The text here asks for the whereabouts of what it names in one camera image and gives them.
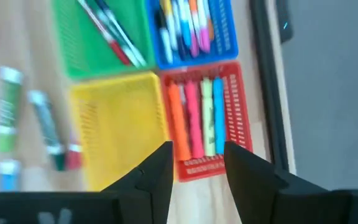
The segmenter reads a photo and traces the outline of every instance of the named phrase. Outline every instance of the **wooden table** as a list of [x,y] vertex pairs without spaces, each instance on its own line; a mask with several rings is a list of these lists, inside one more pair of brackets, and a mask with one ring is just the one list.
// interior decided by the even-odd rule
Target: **wooden table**
[[[265,115],[248,1],[232,0],[232,8],[254,151],[268,159]],[[49,94],[62,140],[67,142],[71,125],[67,103],[70,81],[62,72],[54,37],[48,0],[0,0],[0,66],[16,68],[25,75],[17,121],[17,151],[14,154],[0,153],[0,160],[14,157],[22,162],[22,189],[25,191],[85,190],[80,170],[58,173],[50,168],[33,108],[25,98],[25,92],[31,89],[41,89]],[[239,223],[226,176],[175,184],[168,219],[169,223]]]

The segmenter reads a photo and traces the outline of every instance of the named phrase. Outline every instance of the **blue basket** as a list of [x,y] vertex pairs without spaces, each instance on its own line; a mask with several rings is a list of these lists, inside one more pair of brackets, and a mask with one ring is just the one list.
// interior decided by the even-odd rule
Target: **blue basket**
[[214,27],[214,40],[211,42],[210,53],[205,54],[200,51],[200,55],[196,58],[192,58],[188,54],[186,60],[181,60],[178,54],[174,54],[173,63],[169,64],[165,58],[160,32],[154,16],[160,7],[159,2],[160,0],[145,1],[155,59],[161,70],[201,65],[237,57],[239,51],[230,0],[209,0],[209,10]]

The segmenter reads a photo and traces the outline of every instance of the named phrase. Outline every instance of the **red basket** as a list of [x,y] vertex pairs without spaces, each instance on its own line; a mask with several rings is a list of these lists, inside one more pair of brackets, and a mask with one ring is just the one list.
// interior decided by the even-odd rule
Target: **red basket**
[[[162,72],[161,84],[165,111],[167,112],[168,126],[174,148],[176,148],[176,144],[175,137],[172,134],[174,128],[170,112],[168,86],[171,82],[185,83],[189,80],[200,83],[203,77],[221,77],[223,79],[226,140],[234,141],[252,152],[246,93],[244,91],[242,72],[238,62],[214,63],[211,65]],[[211,177],[226,172],[222,155],[191,159],[189,161],[175,161],[175,168],[177,171],[176,175],[180,182]]]

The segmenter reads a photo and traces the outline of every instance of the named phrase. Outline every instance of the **green basket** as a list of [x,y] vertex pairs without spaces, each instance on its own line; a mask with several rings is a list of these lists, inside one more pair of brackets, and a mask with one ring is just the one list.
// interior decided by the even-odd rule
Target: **green basket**
[[147,65],[122,64],[77,0],[53,0],[60,51],[67,75],[74,80],[149,70],[155,66],[144,0],[106,2]]

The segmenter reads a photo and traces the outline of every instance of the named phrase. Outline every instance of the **gray surface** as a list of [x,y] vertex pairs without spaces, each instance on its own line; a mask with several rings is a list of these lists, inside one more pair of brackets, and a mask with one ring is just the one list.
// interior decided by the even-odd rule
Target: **gray surface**
[[283,60],[298,175],[358,188],[358,1],[289,0]]

